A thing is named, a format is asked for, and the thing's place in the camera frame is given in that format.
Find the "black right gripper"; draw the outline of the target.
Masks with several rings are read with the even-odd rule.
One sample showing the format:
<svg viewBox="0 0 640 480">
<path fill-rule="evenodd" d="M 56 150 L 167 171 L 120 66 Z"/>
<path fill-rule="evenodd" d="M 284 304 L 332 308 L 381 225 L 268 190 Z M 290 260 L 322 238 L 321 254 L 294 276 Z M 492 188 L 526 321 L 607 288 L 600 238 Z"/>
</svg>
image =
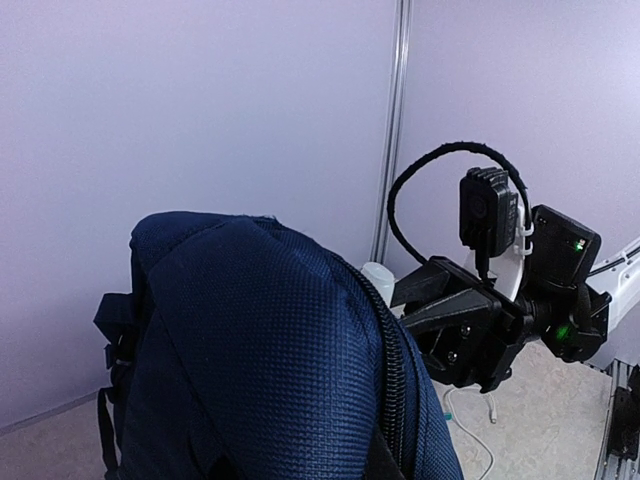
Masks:
<svg viewBox="0 0 640 480">
<path fill-rule="evenodd" d="M 511 365 L 532 332 L 526 309 L 446 257 L 432 257 L 400 279 L 391 307 L 428 303 L 402 323 L 419 333 L 419 349 L 431 378 L 483 393 L 510 378 Z"/>
</svg>

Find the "navy blue student backpack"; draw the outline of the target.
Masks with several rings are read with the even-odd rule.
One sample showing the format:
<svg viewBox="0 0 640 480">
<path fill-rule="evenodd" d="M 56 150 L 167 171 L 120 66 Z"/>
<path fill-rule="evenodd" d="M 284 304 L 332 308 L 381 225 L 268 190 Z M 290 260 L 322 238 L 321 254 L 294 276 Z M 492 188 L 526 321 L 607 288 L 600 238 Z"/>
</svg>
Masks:
<svg viewBox="0 0 640 480">
<path fill-rule="evenodd" d="M 339 255 L 268 217 L 166 212 L 103 297 L 109 479 L 459 479 L 415 341 Z"/>
</svg>

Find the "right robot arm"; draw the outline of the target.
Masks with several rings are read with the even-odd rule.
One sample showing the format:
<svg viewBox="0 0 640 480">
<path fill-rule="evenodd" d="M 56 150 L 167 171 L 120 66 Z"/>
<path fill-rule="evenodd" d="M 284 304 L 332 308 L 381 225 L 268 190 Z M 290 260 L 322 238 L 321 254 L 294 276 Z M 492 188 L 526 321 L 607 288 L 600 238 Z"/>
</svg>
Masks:
<svg viewBox="0 0 640 480">
<path fill-rule="evenodd" d="M 481 280 L 443 256 L 402 278 L 391 304 L 430 376 L 495 390 L 528 342 L 567 363 L 591 359 L 639 302 L 639 243 L 596 265 L 601 238 L 545 205 L 533 210 L 533 251 Z"/>
</svg>

